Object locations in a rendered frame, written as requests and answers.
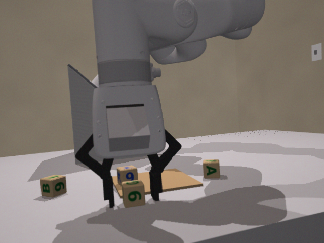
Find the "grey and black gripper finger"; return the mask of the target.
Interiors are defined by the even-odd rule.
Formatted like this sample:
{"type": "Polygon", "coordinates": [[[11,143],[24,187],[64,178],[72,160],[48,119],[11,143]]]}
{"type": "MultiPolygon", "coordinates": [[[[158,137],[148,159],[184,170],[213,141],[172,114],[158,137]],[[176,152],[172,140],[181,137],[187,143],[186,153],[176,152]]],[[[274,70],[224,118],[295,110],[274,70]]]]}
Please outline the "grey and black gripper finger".
{"type": "Polygon", "coordinates": [[[89,167],[94,173],[96,173],[103,180],[103,193],[104,200],[109,200],[110,208],[115,206],[114,204],[114,189],[113,178],[111,176],[111,167],[113,164],[113,158],[103,159],[103,163],[100,164],[91,156],[89,156],[90,150],[94,147],[93,134],[84,143],[84,145],[76,153],[75,158],[81,163],[89,167]]]}
{"type": "Polygon", "coordinates": [[[159,193],[163,192],[161,173],[172,157],[181,149],[181,144],[165,129],[168,149],[159,157],[158,154],[147,155],[152,165],[149,172],[150,192],[154,201],[159,201],[159,193]]]}

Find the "tan flat mat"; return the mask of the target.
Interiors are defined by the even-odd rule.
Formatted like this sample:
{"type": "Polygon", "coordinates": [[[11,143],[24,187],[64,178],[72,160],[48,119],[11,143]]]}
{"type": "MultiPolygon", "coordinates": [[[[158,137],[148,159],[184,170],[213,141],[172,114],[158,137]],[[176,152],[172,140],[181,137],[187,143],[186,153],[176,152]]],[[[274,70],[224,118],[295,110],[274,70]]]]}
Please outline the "tan flat mat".
{"type": "MultiPolygon", "coordinates": [[[[203,186],[201,182],[186,175],[185,173],[181,172],[176,168],[164,170],[161,173],[161,179],[162,179],[163,192],[203,186]]],[[[145,195],[151,194],[149,172],[138,173],[138,180],[141,180],[144,184],[145,195]]],[[[118,184],[117,176],[113,176],[113,184],[120,198],[123,198],[122,186],[118,184]]]]}

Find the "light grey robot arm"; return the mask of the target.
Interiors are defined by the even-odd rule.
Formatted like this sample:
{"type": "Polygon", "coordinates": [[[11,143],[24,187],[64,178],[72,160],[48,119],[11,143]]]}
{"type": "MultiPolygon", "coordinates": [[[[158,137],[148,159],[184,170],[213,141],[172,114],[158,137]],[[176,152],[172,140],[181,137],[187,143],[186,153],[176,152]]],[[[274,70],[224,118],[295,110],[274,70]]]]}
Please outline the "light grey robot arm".
{"type": "MultiPolygon", "coordinates": [[[[92,0],[92,6],[98,67],[92,83],[99,88],[161,77],[150,55],[163,65],[186,62],[205,51],[206,39],[248,37],[265,0],[92,0]]],[[[144,104],[106,106],[106,116],[110,152],[149,148],[144,104]]]]}

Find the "wooden letter block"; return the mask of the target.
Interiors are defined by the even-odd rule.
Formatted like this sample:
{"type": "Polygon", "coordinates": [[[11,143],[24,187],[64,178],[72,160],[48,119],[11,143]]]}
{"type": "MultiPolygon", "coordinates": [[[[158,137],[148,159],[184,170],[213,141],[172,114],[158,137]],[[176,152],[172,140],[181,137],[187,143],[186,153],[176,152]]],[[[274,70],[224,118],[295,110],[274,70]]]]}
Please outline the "wooden letter block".
{"type": "Polygon", "coordinates": [[[145,205],[145,188],[141,180],[121,183],[124,207],[145,205]]]}
{"type": "Polygon", "coordinates": [[[220,178],[220,164],[218,159],[203,161],[204,178],[220,178]]]}
{"type": "Polygon", "coordinates": [[[67,192],[66,176],[52,175],[40,179],[41,195],[56,197],[67,192]]]}
{"type": "Polygon", "coordinates": [[[117,168],[117,182],[121,186],[122,182],[138,180],[137,168],[134,166],[125,166],[117,168]]]}

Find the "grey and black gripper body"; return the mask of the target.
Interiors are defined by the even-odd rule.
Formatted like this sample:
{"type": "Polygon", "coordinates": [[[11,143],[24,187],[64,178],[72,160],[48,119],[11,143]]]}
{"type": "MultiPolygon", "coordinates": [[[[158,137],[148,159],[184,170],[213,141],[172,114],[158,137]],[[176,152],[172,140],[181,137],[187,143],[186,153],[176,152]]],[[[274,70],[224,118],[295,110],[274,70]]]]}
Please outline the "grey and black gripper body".
{"type": "Polygon", "coordinates": [[[100,158],[151,155],[165,149],[163,113],[157,87],[152,85],[152,82],[124,81],[99,84],[99,88],[94,88],[92,117],[94,150],[100,158]],[[149,148],[110,152],[106,106],[131,104],[144,104],[150,130],[149,148]]]}

